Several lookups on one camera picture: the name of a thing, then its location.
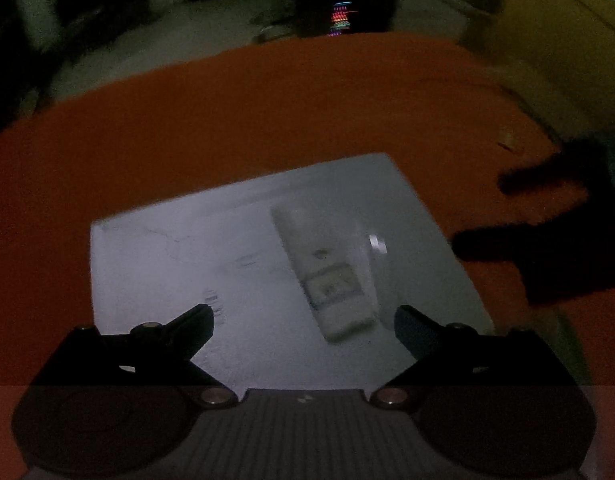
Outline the white remote control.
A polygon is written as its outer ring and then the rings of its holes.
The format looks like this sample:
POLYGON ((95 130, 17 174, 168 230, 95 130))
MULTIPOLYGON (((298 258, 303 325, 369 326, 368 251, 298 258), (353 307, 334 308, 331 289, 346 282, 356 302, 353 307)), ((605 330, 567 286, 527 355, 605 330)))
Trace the white remote control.
POLYGON ((363 229, 340 210, 284 203, 271 210, 290 267, 323 337, 339 342, 376 322, 363 229))

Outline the small yellow paper scrap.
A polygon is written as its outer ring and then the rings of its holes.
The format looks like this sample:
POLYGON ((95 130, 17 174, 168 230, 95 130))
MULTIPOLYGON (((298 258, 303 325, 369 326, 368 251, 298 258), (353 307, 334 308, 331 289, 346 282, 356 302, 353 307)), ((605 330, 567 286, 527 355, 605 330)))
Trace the small yellow paper scrap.
POLYGON ((519 140, 519 136, 515 131, 501 129, 497 139, 497 145, 504 150, 513 154, 522 154, 523 146, 519 140))

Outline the yellow wooden board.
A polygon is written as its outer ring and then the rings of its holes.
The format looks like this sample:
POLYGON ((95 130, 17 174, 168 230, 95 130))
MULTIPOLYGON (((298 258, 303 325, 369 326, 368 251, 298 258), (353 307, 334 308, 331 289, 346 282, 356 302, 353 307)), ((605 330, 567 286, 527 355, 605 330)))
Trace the yellow wooden board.
POLYGON ((615 129, 615 0, 501 0, 461 42, 557 136, 615 129))

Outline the flat white box lid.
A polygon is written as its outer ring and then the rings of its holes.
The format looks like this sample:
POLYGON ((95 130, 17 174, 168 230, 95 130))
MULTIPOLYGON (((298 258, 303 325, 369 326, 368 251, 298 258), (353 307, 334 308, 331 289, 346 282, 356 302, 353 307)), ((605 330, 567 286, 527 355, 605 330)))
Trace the flat white box lid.
POLYGON ((373 391, 413 360, 393 318, 410 304, 440 324, 493 328, 478 292, 392 159, 322 162, 95 221, 94 320, 102 333, 165 323, 208 304, 216 328, 195 363, 237 393, 373 391), (373 327, 339 342, 319 330, 271 210, 308 203, 364 231, 376 294, 373 327))

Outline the rgb lit computer case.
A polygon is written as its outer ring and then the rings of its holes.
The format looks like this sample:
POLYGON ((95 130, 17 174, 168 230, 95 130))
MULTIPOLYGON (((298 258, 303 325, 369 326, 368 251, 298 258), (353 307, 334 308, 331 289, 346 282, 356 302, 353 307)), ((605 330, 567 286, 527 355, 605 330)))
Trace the rgb lit computer case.
POLYGON ((350 0, 336 2, 330 13, 328 37, 349 35, 353 32, 353 14, 355 9, 350 0))

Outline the orange red tablecloth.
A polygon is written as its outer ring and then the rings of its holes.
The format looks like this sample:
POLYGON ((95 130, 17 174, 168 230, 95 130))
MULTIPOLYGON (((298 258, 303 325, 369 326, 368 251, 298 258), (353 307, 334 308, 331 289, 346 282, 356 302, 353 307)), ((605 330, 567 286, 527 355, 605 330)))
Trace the orange red tablecloth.
POLYGON ((59 103, 0 135, 0 479, 23 462, 12 409, 67 330, 91 321, 92 221, 325 160, 385 153, 445 234, 537 223, 573 184, 513 197, 503 171, 561 146, 489 67, 408 34, 285 40, 166 66, 59 103), (513 154, 497 145, 515 131, 513 154))

